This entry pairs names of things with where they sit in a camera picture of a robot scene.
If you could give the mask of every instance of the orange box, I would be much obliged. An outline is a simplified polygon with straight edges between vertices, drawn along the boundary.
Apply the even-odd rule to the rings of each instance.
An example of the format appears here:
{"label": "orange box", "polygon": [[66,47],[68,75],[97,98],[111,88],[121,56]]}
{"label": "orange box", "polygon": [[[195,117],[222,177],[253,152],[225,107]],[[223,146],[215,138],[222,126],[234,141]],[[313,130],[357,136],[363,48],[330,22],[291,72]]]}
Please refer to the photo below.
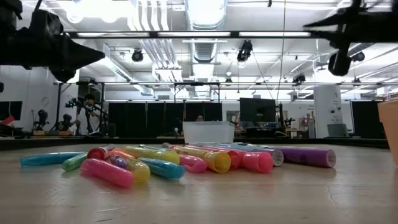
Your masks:
{"label": "orange box", "polygon": [[378,103],[380,122],[383,123],[392,158],[398,166],[398,100]]}

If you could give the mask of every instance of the wooden tabletop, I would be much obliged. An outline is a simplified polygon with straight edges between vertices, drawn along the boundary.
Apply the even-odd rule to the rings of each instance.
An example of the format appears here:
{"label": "wooden tabletop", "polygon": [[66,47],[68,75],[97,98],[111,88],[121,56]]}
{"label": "wooden tabletop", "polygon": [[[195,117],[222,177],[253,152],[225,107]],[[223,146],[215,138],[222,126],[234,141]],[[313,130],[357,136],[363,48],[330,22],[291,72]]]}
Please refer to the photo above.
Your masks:
{"label": "wooden tabletop", "polygon": [[0,152],[0,223],[398,223],[398,172],[385,149],[316,146],[335,150],[335,169],[283,164],[272,174],[206,171],[175,181],[153,175],[131,189],[59,165],[19,166],[21,156],[95,146]]}

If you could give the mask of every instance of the clear plastic bin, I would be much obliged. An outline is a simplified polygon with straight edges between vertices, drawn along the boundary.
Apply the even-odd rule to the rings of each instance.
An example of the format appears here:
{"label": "clear plastic bin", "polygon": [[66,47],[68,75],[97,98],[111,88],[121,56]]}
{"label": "clear plastic bin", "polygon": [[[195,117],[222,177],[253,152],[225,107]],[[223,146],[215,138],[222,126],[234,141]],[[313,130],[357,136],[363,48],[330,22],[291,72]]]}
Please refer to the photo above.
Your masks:
{"label": "clear plastic bin", "polygon": [[380,122],[383,123],[384,131],[390,146],[392,158],[398,166],[398,100],[391,100],[377,104],[379,107]]}
{"label": "clear plastic bin", "polygon": [[235,126],[229,121],[197,121],[182,124],[185,143],[234,141]]}

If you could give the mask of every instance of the yellow plastic tube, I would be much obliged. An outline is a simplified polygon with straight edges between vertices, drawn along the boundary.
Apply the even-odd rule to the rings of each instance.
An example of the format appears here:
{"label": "yellow plastic tube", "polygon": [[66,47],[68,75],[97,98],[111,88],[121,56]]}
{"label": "yellow plastic tube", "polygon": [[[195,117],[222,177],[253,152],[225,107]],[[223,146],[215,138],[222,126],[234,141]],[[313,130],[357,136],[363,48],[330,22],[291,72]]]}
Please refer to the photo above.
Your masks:
{"label": "yellow plastic tube", "polygon": [[207,167],[217,173],[225,173],[231,166],[231,158],[226,152],[210,152],[200,149],[190,149],[182,146],[172,146],[178,154],[197,156],[207,163]]}
{"label": "yellow plastic tube", "polygon": [[160,159],[180,165],[180,157],[175,151],[157,151],[153,149],[144,149],[141,147],[128,146],[125,148],[126,153],[134,156],[136,159],[140,157],[150,159]]}
{"label": "yellow plastic tube", "polygon": [[147,164],[137,159],[127,159],[127,170],[132,172],[135,182],[146,182],[150,177],[150,169]]}

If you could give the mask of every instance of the person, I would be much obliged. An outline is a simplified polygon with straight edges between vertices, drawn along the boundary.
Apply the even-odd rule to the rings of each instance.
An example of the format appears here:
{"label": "person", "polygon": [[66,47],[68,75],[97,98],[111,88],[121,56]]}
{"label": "person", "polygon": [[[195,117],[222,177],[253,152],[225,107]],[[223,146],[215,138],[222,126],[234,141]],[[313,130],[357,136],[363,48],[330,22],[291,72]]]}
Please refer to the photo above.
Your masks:
{"label": "person", "polygon": [[81,135],[95,132],[100,126],[101,111],[94,109],[95,102],[92,94],[87,94],[85,96],[85,105],[88,108],[88,111],[82,107],[77,119],[73,122],[78,126],[78,130]]}
{"label": "person", "polygon": [[199,115],[198,117],[197,117],[197,120],[196,121],[204,121],[203,120],[203,116],[202,115]]}

